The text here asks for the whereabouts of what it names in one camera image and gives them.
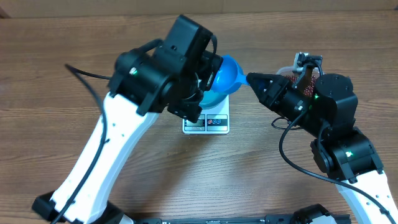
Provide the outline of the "blue measuring scoop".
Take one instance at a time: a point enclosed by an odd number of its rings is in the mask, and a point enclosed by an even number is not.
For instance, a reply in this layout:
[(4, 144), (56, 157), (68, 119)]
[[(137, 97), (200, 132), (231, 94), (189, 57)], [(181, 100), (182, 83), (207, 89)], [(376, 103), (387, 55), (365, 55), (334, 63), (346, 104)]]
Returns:
[(211, 90), (216, 93), (230, 95), (235, 93), (241, 85), (249, 85), (240, 65), (229, 55), (222, 56), (223, 62), (218, 70)]

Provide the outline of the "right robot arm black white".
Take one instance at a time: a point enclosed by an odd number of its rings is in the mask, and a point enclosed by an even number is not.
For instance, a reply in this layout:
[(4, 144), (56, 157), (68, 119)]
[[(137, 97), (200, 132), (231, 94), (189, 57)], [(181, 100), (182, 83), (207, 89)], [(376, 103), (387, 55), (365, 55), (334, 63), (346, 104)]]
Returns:
[[(372, 142), (354, 125), (358, 97), (349, 77), (320, 75), (311, 96), (282, 75), (249, 73), (259, 102), (290, 121), (279, 140), (283, 160), (294, 169), (335, 184), (358, 223), (397, 223), (397, 207), (384, 166)], [(294, 164), (284, 153), (293, 126), (314, 136), (310, 147), (321, 174)]]

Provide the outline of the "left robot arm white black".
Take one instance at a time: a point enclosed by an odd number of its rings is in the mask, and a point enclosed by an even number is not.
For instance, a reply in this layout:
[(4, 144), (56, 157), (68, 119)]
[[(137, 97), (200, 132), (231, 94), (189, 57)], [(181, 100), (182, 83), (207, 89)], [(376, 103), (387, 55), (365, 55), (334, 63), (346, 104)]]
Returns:
[(161, 112), (196, 122), (200, 102), (223, 59), (209, 44), (216, 36), (178, 16), (165, 39), (122, 53), (109, 91), (96, 103), (101, 116), (63, 184), (38, 196), (32, 209), (50, 223), (131, 223), (110, 203), (113, 185), (134, 146)]

